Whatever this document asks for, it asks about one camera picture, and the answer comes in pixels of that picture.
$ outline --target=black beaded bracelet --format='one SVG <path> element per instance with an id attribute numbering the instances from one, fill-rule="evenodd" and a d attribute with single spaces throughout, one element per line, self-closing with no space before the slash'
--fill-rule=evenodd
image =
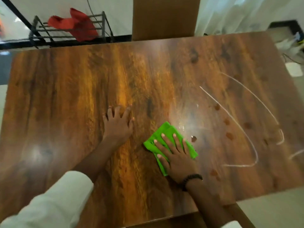
<path id="1" fill-rule="evenodd" d="M 180 187 L 182 188 L 183 191 L 187 191 L 186 189 L 186 184 L 189 180 L 194 179 L 194 178 L 199 178 L 200 180 L 203 180 L 203 177 L 200 174 L 190 174 L 188 175 L 182 182 L 180 185 Z"/>

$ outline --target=white liquid streak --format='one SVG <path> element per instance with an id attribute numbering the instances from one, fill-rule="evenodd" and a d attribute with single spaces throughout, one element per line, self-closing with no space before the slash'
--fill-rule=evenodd
<path id="1" fill-rule="evenodd" d="M 272 114 L 272 112 L 268 109 L 268 107 L 264 104 L 264 102 L 262 102 L 262 101 L 261 101 L 261 100 L 260 100 L 260 99 L 259 99 L 259 98 L 250 90 L 250 89 L 248 89 L 246 86 L 244 86 L 242 83 L 240 83 L 240 82 L 239 82 L 238 80 L 236 80 L 235 78 L 233 78 L 233 77 L 231 77 L 231 76 L 229 76 L 229 75 L 227 75 L 227 74 L 225 74 L 225 73 L 223 73 L 223 72 L 220 72 L 220 73 L 222 73 L 222 74 L 224 74 L 225 76 L 227 76 L 227 77 L 229 77 L 229 78 L 235 80 L 238 84 L 242 85 L 246 90 L 248 90 L 250 93 L 252 93 L 253 96 L 255 96 L 256 99 L 259 100 L 260 103 L 262 103 L 262 105 L 268 110 L 268 112 L 271 114 L 271 116 L 272 116 L 272 117 L 274 118 L 274 120 L 276 121 L 277 125 L 279 125 L 278 120 L 277 120 L 276 117 Z M 282 140 L 279 141 L 279 142 L 277 143 L 277 145 L 281 145 L 281 144 L 285 141 L 284 133 L 283 133 L 283 130 L 282 130 L 282 129 L 280 129 L 280 133 L 281 133 L 281 135 L 282 135 Z"/>
<path id="2" fill-rule="evenodd" d="M 239 123 L 234 119 L 234 117 L 214 98 L 212 97 L 206 90 L 204 90 L 201 86 L 200 88 L 206 93 L 209 95 L 209 97 L 211 97 L 217 104 L 219 104 L 223 110 L 226 111 L 226 113 L 230 116 L 230 118 L 239 126 L 239 128 L 241 129 L 241 131 L 245 134 L 246 138 L 249 140 L 253 150 L 254 150 L 254 153 L 255 153 L 255 162 L 250 164 L 250 165 L 228 165 L 228 164 L 224 164 L 223 166 L 230 166 L 230 167 L 252 167 L 254 166 L 255 164 L 258 163 L 259 161 L 259 156 L 257 154 L 257 150 L 255 149 L 255 146 L 253 145 L 253 142 L 251 141 L 251 139 L 248 137 L 248 135 L 246 134 L 246 132 L 244 131 L 244 129 L 239 125 Z"/>
<path id="3" fill-rule="evenodd" d="M 298 154 L 300 153 L 303 153 L 304 152 L 304 149 L 300 149 L 299 151 L 295 152 L 294 154 L 290 155 L 289 156 L 289 160 L 293 159 L 295 156 L 297 156 Z"/>

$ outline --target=red cloth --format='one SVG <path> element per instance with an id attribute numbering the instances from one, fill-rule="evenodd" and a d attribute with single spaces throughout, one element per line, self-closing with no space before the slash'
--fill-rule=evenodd
<path id="1" fill-rule="evenodd" d="M 51 16 L 48 20 L 48 25 L 56 29 L 63 29 L 70 32 L 78 42 L 89 41 L 98 37 L 97 31 L 94 29 L 91 19 L 74 8 L 70 9 L 72 18 L 61 18 L 58 16 Z"/>

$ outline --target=green cloth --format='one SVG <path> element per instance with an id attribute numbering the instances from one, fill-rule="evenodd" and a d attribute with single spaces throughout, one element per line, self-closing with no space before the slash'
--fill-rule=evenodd
<path id="1" fill-rule="evenodd" d="M 177 129 L 174 126 L 171 126 L 169 122 L 165 122 L 164 124 L 161 125 L 161 127 L 158 128 L 157 131 L 155 131 L 154 134 L 152 134 L 152 136 L 147 141 L 145 141 L 143 143 L 144 146 L 148 150 L 150 150 L 152 153 L 154 153 L 154 156 L 157 160 L 157 163 L 158 163 L 159 167 L 161 168 L 161 171 L 162 171 L 163 175 L 167 176 L 168 173 L 166 172 L 165 168 L 163 167 L 163 165 L 159 161 L 159 159 L 157 157 L 157 154 L 162 155 L 167 160 L 168 160 L 168 158 L 154 145 L 154 140 L 156 139 L 160 144 L 162 144 L 163 146 L 165 146 L 169 150 L 169 147 L 167 146 L 167 144 L 165 143 L 165 141 L 161 137 L 162 133 L 165 134 L 167 136 L 167 138 L 169 138 L 169 140 L 173 144 L 175 144 L 173 134 L 176 134 L 176 136 L 179 139 L 182 146 L 183 146 L 183 144 L 182 144 L 181 141 L 184 137 L 177 131 Z M 186 144 L 189 148 L 189 153 L 190 153 L 191 158 L 193 158 L 193 159 L 196 158 L 198 156 L 198 154 L 196 153 L 196 151 L 194 150 L 192 145 L 188 141 L 186 141 Z"/>

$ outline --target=microfiber cloth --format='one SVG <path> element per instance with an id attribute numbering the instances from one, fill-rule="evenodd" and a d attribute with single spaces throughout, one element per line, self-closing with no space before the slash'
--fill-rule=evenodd
<path id="1" fill-rule="evenodd" d="M 182 146 L 183 146 L 182 139 L 184 137 L 177 131 L 177 129 L 174 126 L 171 126 L 169 122 L 165 122 L 164 124 L 161 125 L 161 127 L 158 128 L 157 131 L 155 131 L 154 134 L 152 134 L 152 136 L 147 141 L 145 141 L 143 143 L 144 146 L 148 150 L 150 150 L 152 153 L 154 153 L 154 156 L 156 157 L 157 163 L 158 163 L 163 175 L 167 176 L 168 173 L 166 172 L 162 163 L 159 161 L 159 159 L 157 157 L 157 154 L 160 154 L 163 157 L 165 157 L 167 159 L 167 161 L 168 161 L 168 158 L 154 145 L 154 140 L 156 139 L 160 144 L 162 144 L 163 146 L 165 146 L 169 150 L 169 147 L 167 146 L 167 144 L 165 143 L 165 141 L 161 137 L 162 133 L 165 134 L 167 136 L 167 138 L 169 138 L 169 140 L 173 144 L 175 144 L 173 134 L 176 134 L 176 136 L 179 139 Z M 198 154 L 196 153 L 196 151 L 194 150 L 192 145 L 188 141 L 186 141 L 186 144 L 188 146 L 191 158 L 193 158 L 193 159 L 196 158 L 198 156 Z"/>
<path id="2" fill-rule="evenodd" d="M 48 25 L 56 29 L 62 29 L 70 32 L 78 42 L 93 40 L 98 37 L 91 19 L 77 9 L 70 9 L 71 18 L 61 18 L 51 16 Z"/>

